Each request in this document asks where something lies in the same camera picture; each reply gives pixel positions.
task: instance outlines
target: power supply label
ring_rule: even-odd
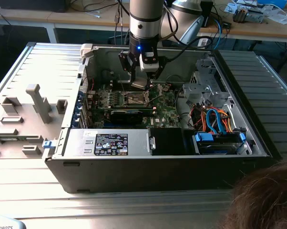
[[[96,156],[127,156],[127,134],[97,134],[95,151]]]

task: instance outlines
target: human hair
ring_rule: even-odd
[[[287,162],[245,176],[220,229],[287,229]]]

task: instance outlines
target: blue cable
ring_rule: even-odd
[[[215,116],[216,116],[216,120],[218,122],[218,127],[219,127],[219,131],[222,132],[224,135],[226,135],[226,131],[224,129],[224,127],[222,126],[221,124],[221,116],[219,114],[218,111],[216,111],[215,109],[210,109],[207,114],[206,114],[206,122],[207,122],[207,126],[209,127],[209,129],[211,129],[215,134],[217,133],[216,130],[210,125],[210,122],[209,122],[209,116],[210,116],[210,113],[214,111],[215,112]]]
[[[214,19],[215,22],[218,24],[218,27],[219,27],[219,30],[220,30],[220,36],[219,36],[219,39],[218,39],[218,42],[216,43],[216,46],[214,47],[214,50],[218,47],[219,43],[220,43],[220,39],[221,39],[221,34],[222,34],[222,30],[221,30],[221,26],[220,26],[220,23]]]

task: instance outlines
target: motherboard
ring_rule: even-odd
[[[102,85],[89,102],[91,128],[177,128],[180,117],[170,85],[155,84],[148,90]]]

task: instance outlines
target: blue latch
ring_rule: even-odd
[[[195,140],[197,142],[213,142],[214,141],[214,138],[212,137],[212,134],[210,133],[197,133],[195,135]]]
[[[240,137],[240,139],[241,139],[242,142],[245,142],[245,141],[246,141],[245,134],[240,133],[240,134],[239,134],[239,137]]]
[[[56,146],[57,146],[57,140],[44,141],[44,143],[43,143],[44,149],[54,149]]]

